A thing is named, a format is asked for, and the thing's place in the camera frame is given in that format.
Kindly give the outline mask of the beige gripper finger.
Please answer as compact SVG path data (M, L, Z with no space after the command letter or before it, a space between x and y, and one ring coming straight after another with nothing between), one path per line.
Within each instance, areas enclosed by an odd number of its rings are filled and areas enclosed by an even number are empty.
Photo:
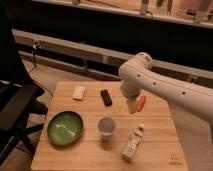
M137 99L130 98L127 100L127 106L130 114L134 114L137 112Z

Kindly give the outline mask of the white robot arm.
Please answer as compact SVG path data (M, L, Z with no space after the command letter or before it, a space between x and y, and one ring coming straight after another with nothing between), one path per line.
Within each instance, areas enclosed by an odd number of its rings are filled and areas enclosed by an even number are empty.
M119 67L123 96L136 98L144 89L213 125L213 89L157 74L152 64L152 57L140 52Z

